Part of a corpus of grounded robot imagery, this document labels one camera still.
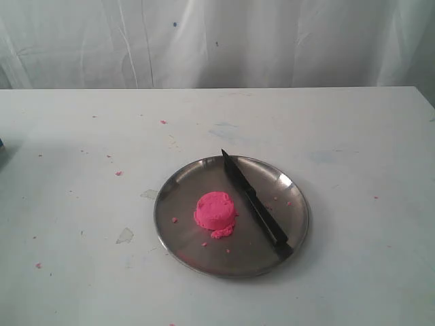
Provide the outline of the black kitchen knife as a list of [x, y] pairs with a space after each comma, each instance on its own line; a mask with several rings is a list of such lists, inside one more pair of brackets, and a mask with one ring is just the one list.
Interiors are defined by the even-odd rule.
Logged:
[[288, 244], [288, 236], [281, 226], [269, 213], [257, 196], [256, 190], [251, 186], [235, 161], [223, 149], [221, 150], [224, 161], [224, 170], [232, 184], [243, 194], [247, 203], [251, 206], [254, 219], [262, 230], [267, 240], [272, 245], [276, 254], [281, 258], [293, 255], [294, 250]]

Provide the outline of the round steel plate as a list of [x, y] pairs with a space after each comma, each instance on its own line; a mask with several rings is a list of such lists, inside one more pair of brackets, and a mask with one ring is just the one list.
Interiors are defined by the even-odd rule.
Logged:
[[[310, 208], [297, 185], [278, 168], [253, 158], [232, 158], [269, 213], [288, 236], [295, 254], [309, 230]], [[239, 214], [234, 232], [214, 239], [194, 220], [196, 203], [206, 193], [226, 192]], [[274, 251], [259, 228], [251, 206], [232, 184], [222, 156], [192, 162], [162, 186], [154, 205], [154, 222], [164, 248], [184, 265], [224, 278], [261, 275], [287, 261]]]

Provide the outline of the white backdrop sheet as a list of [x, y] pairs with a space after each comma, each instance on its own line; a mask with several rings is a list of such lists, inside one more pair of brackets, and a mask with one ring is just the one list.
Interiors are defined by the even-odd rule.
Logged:
[[10, 88], [434, 83], [433, 1], [2, 1]]

